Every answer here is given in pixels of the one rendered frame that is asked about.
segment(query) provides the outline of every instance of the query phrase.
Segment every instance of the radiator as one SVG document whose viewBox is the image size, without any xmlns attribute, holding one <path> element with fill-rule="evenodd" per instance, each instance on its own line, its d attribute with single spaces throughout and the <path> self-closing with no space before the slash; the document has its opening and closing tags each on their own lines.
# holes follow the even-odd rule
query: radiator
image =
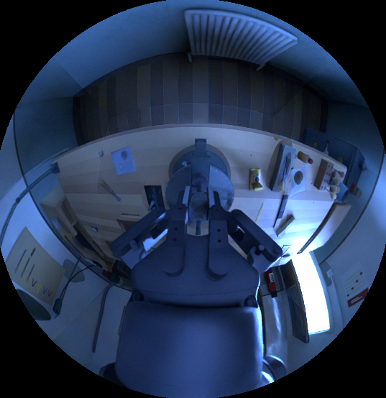
<svg viewBox="0 0 386 398">
<path fill-rule="evenodd" d="M 275 25 L 234 12 L 186 10 L 185 22 L 191 55 L 243 60 L 258 65 L 257 70 L 298 43 L 293 34 Z"/>
</svg>

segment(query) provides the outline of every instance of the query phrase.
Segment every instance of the table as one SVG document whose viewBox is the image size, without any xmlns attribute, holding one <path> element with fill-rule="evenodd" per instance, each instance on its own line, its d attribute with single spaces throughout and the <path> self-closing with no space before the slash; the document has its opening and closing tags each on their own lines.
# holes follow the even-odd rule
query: table
<svg viewBox="0 0 386 398">
<path fill-rule="evenodd" d="M 116 258 L 110 244 L 122 234 L 117 220 L 133 223 L 148 214 L 149 203 L 144 186 L 161 185 L 165 196 L 173 164 L 183 151 L 186 152 L 186 148 L 194 147 L 195 138 L 206 138 L 207 150 L 211 151 L 214 147 L 226 158 L 230 169 L 229 177 L 234 186 L 234 202 L 229 211 L 242 210 L 256 221 L 263 204 L 257 225 L 279 246 L 291 245 L 288 249 L 290 256 L 282 258 L 280 264 L 289 261 L 314 234 L 333 204 L 329 193 L 313 186 L 321 159 L 332 162 L 337 170 L 346 172 L 346 167 L 335 159 L 300 142 L 238 126 L 151 126 L 106 136 L 75 148 L 53 162 L 58 163 L 60 173 L 57 177 L 79 223 L 106 255 Z M 268 187 L 277 158 L 276 149 L 281 142 L 295 148 L 296 154 L 299 151 L 309 154 L 313 164 L 307 167 L 305 191 L 288 199 L 284 216 L 273 228 L 282 193 L 272 192 Z M 126 147 L 131 148 L 137 171 L 117 175 L 111 153 Z M 295 155 L 293 168 L 302 166 L 304 163 Z M 249 190 L 251 168 L 260 168 L 263 190 Z M 120 201 L 101 185 L 103 180 L 121 198 Z M 278 238 L 276 231 L 290 215 L 296 219 L 295 223 Z M 96 226 L 98 231 L 93 231 L 92 226 Z M 187 233 L 195 235 L 195 224 L 188 226 Z M 207 233 L 208 224 L 203 224 L 201 234 Z M 241 255 L 246 256 L 230 237 L 229 243 Z"/>
</svg>

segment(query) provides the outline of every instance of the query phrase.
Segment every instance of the bright window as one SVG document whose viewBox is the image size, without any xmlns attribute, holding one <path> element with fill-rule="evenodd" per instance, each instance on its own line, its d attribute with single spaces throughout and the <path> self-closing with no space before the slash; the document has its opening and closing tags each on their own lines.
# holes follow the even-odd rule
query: bright window
<svg viewBox="0 0 386 398">
<path fill-rule="evenodd" d="M 304 251 L 294 256 L 293 266 L 305 303 L 308 332 L 309 334 L 326 332 L 329 330 L 326 297 L 310 253 Z"/>
</svg>

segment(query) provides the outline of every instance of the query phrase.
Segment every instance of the poster with tools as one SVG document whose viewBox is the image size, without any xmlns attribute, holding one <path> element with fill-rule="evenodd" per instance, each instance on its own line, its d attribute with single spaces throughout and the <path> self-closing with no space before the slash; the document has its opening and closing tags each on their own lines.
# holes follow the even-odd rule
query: poster with tools
<svg viewBox="0 0 386 398">
<path fill-rule="evenodd" d="M 342 275 L 342 281 L 348 307 L 357 304 L 367 296 L 368 286 L 359 262 Z"/>
<path fill-rule="evenodd" d="M 6 260 L 11 279 L 34 297 L 53 305 L 65 268 L 23 229 Z"/>
</svg>

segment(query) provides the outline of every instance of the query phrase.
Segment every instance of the wooden floor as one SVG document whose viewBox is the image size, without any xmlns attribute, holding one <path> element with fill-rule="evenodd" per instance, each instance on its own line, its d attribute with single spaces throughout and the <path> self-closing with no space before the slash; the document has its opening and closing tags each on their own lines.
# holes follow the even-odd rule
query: wooden floor
<svg viewBox="0 0 386 398">
<path fill-rule="evenodd" d="M 165 124 L 248 127 L 303 141 L 326 132 L 327 100 L 271 65 L 185 52 L 126 65 L 74 97 L 78 146 L 110 134 Z"/>
</svg>

